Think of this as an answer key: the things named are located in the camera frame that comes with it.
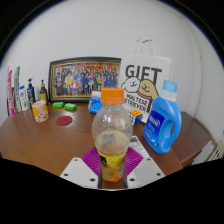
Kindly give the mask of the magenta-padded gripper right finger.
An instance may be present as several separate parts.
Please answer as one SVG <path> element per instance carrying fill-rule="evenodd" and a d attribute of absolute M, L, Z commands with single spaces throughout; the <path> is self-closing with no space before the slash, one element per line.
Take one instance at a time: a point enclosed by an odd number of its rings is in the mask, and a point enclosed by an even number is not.
<path fill-rule="evenodd" d="M 142 156 L 129 147 L 124 160 L 125 189 L 143 187 L 164 177 L 164 173 L 150 156 Z"/>

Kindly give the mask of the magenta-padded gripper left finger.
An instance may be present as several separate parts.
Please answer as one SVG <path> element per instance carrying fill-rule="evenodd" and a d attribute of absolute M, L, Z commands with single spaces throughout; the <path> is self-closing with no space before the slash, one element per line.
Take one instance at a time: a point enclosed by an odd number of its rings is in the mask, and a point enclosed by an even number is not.
<path fill-rule="evenodd" d="M 102 176 L 97 149 L 90 149 L 81 158 L 74 157 L 60 177 L 84 188 L 100 189 Z"/>

